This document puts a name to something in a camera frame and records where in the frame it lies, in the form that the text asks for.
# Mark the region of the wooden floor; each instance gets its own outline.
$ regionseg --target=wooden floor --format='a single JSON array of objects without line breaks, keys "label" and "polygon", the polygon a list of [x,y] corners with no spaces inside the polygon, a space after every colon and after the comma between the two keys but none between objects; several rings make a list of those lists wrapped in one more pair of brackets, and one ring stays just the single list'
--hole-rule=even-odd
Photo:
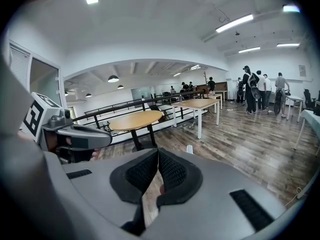
[{"label": "wooden floor", "polygon": [[[202,116],[201,139],[197,138],[197,125],[189,128],[191,120],[177,128],[159,131],[154,136],[159,147],[186,151],[187,145],[192,145],[196,156],[233,166],[268,189],[285,205],[297,194],[297,187],[303,188],[309,182],[319,166],[319,159],[315,157],[318,139],[308,123],[298,150],[294,150],[303,122],[303,118],[297,122],[297,115],[298,109],[295,108],[294,116],[287,121],[280,114],[275,116],[271,112],[267,115],[266,111],[258,111],[258,106],[257,114],[249,115],[245,105],[226,101],[220,111],[219,125],[216,125],[216,115]],[[130,154],[133,147],[133,141],[106,147],[99,158],[124,156]],[[158,214],[156,199],[162,184],[158,172],[143,196],[147,225]]]}]

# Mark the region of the white shirt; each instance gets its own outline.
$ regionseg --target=white shirt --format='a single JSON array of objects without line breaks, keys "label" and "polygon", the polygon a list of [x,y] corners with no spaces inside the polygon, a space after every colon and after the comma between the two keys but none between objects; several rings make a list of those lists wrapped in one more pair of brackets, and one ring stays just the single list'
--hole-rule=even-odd
[{"label": "white shirt", "polygon": [[264,83],[266,83],[265,77],[263,75],[257,75],[257,76],[259,77],[259,82],[257,83],[257,87],[259,91],[265,91],[265,85],[264,85]]},{"label": "white shirt", "polygon": [[271,92],[271,81],[269,80],[269,78],[265,78],[265,87],[267,91]]}]

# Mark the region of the desk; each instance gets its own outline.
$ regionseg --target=desk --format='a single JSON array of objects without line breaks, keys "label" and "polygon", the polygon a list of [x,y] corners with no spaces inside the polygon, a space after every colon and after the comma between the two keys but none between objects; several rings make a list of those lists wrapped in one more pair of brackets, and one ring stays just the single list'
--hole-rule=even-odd
[{"label": "desk", "polygon": [[[298,139],[296,141],[296,144],[294,146],[294,150],[298,149],[298,144],[299,141],[301,139],[301,135],[304,131],[305,128],[305,122],[307,121],[309,123],[309,125],[311,126],[311,128],[314,130],[316,136],[318,137],[318,139],[320,140],[320,116],[315,115],[313,111],[310,110],[304,110],[301,113],[301,116],[303,117],[303,123],[302,123],[302,127],[298,136]],[[317,157],[320,151],[320,146],[317,150],[317,152],[315,153],[315,156]],[[312,179],[309,181],[309,183],[303,188],[303,190],[298,194],[297,199],[300,199],[306,192],[307,190],[311,187],[311,185],[314,183],[314,181],[316,180],[318,174],[320,172],[320,167],[318,168],[318,170],[316,171],[316,173],[314,174],[314,176],[312,177]]]},{"label": "desk", "polygon": [[226,97],[225,97],[225,93],[227,92],[227,90],[215,90],[214,93],[216,94],[223,94],[223,101],[226,101]]},{"label": "desk", "polygon": [[141,112],[136,112],[136,113],[131,113],[125,116],[121,116],[119,119],[113,120],[110,123],[109,127],[114,131],[131,131],[135,148],[137,151],[140,151],[147,147],[143,146],[139,142],[136,130],[142,127],[148,126],[152,147],[157,147],[154,131],[152,129],[152,123],[159,120],[161,117],[162,117],[162,112],[160,111],[155,111],[155,110],[141,111]]},{"label": "desk", "polygon": [[303,98],[300,98],[298,96],[294,96],[294,95],[286,95],[285,96],[287,99],[289,99],[289,111],[288,111],[288,115],[286,116],[286,119],[289,120],[289,114],[290,114],[290,107],[291,107],[291,104],[290,104],[290,100],[294,101],[294,102],[300,102],[300,109],[299,109],[299,115],[298,115],[298,120],[297,122],[299,122],[299,119],[300,119],[300,114],[301,114],[301,109],[302,109],[302,102],[304,101]]},{"label": "desk", "polygon": [[[207,95],[209,99],[216,99],[217,97],[220,97],[220,109],[222,110],[222,94],[215,94],[215,95]],[[214,113],[217,113],[217,107],[214,106]]]},{"label": "desk", "polygon": [[198,139],[201,139],[201,130],[202,130],[201,110],[217,104],[218,109],[216,112],[216,123],[215,124],[219,125],[219,115],[220,115],[219,103],[220,103],[220,100],[218,100],[218,99],[204,99],[204,98],[189,99],[189,100],[185,100],[182,102],[173,103],[172,104],[173,120],[174,120],[173,126],[177,127],[175,107],[193,110],[193,118],[196,118],[195,111],[198,110]]}]

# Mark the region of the round wooden table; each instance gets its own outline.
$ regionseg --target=round wooden table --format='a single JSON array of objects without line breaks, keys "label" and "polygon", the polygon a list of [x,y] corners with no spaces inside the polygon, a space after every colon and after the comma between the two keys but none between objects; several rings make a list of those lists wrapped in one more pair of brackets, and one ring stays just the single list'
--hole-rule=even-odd
[{"label": "round wooden table", "polygon": [[[152,123],[159,120],[162,116],[162,112],[155,110],[135,112],[112,121],[109,127],[114,131],[131,131],[132,139],[137,151],[143,150],[145,148],[157,148],[158,146],[155,141]],[[152,143],[151,145],[148,145],[147,143],[142,145],[138,140],[136,130],[145,126],[148,126],[150,132]]]}]

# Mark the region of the black chair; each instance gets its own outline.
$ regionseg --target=black chair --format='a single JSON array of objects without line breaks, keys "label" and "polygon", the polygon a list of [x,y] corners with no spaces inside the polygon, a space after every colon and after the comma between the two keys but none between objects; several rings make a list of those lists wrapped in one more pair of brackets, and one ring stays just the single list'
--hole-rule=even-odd
[{"label": "black chair", "polygon": [[305,97],[305,107],[307,110],[313,110],[315,108],[315,98],[312,98],[313,101],[311,101],[311,95],[308,89],[304,89],[304,97]]}]

